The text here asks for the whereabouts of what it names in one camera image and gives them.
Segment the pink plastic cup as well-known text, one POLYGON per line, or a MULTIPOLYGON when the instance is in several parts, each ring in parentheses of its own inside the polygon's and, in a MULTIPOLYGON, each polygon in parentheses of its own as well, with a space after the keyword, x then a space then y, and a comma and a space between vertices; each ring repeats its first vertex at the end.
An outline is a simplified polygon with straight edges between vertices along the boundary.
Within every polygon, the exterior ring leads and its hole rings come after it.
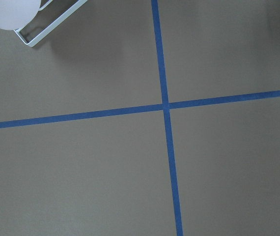
POLYGON ((40 5, 39 0, 0 0, 0 29, 16 30, 26 26, 40 5))

